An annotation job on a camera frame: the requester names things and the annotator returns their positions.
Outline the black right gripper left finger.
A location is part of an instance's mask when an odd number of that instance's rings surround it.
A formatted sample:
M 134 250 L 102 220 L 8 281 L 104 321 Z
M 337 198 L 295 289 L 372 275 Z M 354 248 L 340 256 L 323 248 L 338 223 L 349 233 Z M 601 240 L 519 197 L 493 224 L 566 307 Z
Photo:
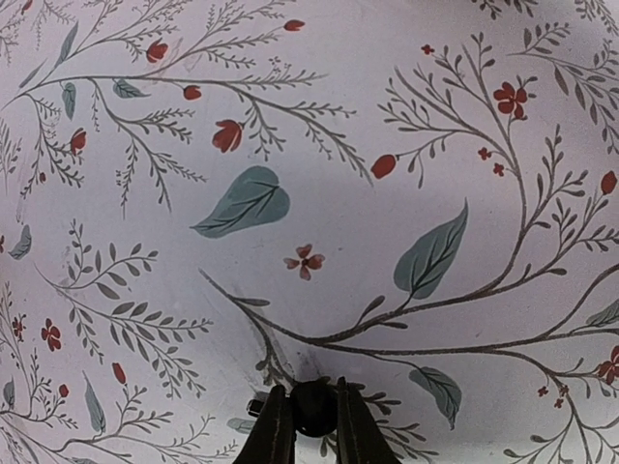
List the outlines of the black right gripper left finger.
M 284 386 L 274 386 L 235 464 L 294 462 L 292 408 Z

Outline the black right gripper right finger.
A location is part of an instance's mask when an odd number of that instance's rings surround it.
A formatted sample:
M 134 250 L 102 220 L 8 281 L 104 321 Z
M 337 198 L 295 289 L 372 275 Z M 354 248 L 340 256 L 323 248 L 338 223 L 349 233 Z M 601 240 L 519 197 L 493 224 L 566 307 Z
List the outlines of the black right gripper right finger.
M 338 378 L 338 463 L 395 462 L 395 455 L 359 390 L 344 377 Z

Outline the black earbud further back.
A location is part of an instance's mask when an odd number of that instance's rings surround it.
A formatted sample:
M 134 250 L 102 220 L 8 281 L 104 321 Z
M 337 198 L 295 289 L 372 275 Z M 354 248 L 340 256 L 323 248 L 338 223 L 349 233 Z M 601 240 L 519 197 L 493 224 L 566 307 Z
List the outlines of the black earbud further back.
M 338 425 L 338 399 L 335 390 L 322 380 L 297 383 L 291 392 L 286 389 L 297 433 L 321 438 L 334 432 Z M 257 421 L 269 392 L 262 392 L 250 401 L 249 414 Z

